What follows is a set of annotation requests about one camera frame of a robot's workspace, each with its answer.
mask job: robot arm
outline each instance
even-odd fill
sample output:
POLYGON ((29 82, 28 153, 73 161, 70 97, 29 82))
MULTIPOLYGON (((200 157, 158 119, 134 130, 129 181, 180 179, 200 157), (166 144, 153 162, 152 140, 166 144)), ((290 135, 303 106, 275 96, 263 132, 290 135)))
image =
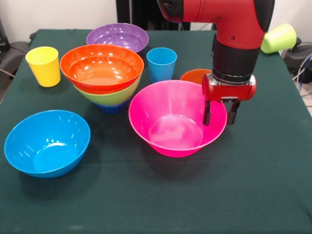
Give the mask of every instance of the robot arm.
POLYGON ((228 124, 242 100, 256 90, 252 75, 275 0, 158 0, 163 16, 173 22, 211 22, 217 26, 213 72, 203 78, 206 98, 203 124, 210 121, 211 101, 232 101, 228 124))

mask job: pink bowl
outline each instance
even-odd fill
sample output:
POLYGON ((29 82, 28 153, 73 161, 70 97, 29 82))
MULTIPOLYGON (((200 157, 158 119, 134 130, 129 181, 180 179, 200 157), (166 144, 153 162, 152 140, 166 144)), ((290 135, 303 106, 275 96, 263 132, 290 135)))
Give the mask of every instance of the pink bowl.
POLYGON ((227 112, 218 102, 211 103, 210 125, 203 125, 204 104, 201 85, 161 81, 134 96, 129 120, 135 132, 157 152, 185 157, 216 140, 226 126, 227 112))

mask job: white wall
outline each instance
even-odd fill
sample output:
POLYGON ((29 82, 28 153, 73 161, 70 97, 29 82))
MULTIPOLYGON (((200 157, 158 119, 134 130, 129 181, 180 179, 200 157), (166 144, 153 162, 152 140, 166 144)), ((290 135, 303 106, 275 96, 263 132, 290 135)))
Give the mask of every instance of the white wall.
MULTIPOLYGON (((312 42, 311 10, 312 0, 275 0, 270 29, 289 23, 300 38, 312 42)), ((28 41, 40 28, 92 29, 114 23, 117 11, 115 0, 0 0, 0 17, 10 42, 14 42, 28 41)), ((191 29, 203 25, 192 23, 191 29)))
MULTIPOLYGON (((312 0, 275 0, 275 8, 270 29, 289 23, 303 41, 312 42, 311 23, 312 0)), ((191 30, 198 30, 204 23, 192 23, 191 30)))
POLYGON ((38 29, 92 29, 117 22, 115 0, 0 0, 10 42, 29 41, 38 29))

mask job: green cup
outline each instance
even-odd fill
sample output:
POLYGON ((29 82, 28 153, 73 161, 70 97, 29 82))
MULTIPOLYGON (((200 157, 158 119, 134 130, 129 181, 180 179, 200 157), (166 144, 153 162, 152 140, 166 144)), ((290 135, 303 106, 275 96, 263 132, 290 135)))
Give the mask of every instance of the green cup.
POLYGON ((282 24, 265 34, 261 50, 266 54, 293 48, 297 42, 297 35, 290 24, 282 24))

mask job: yellow cup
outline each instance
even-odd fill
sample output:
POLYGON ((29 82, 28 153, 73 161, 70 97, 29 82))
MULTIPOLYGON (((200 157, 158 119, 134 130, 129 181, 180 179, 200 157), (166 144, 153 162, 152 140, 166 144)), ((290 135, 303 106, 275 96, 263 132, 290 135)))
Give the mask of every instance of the yellow cup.
POLYGON ((60 82, 59 52, 55 48, 42 46, 32 49, 27 53, 26 61, 39 85, 53 87, 60 82))
POLYGON ((266 54, 271 54, 293 48, 296 42, 296 31, 290 24, 285 23, 265 35, 261 50, 266 54))

